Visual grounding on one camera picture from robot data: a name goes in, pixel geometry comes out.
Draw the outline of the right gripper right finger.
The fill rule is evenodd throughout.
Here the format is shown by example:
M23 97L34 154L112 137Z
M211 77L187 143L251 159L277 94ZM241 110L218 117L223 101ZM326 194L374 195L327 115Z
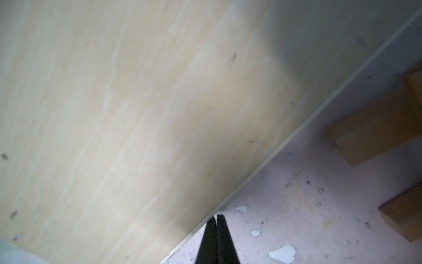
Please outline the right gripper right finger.
M224 215L217 215L216 222L217 263L240 264Z

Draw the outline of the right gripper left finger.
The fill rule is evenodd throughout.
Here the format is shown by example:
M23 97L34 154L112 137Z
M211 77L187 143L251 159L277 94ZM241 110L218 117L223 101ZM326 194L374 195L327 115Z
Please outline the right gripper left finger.
M212 217L206 224L195 264L217 264L216 220Z

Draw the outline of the wooden canvas board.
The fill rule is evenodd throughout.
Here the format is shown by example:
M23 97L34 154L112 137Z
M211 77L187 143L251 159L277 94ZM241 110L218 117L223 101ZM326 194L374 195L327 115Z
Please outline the wooden canvas board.
M2 1L1 239L158 264L421 1Z

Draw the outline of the wooden easel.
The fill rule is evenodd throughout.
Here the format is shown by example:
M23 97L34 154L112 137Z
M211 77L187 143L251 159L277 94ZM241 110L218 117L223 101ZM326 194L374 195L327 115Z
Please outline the wooden easel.
M422 136L422 63L401 76L400 87L326 128L325 135L352 166ZM408 242L422 237L422 184L379 207L382 218Z

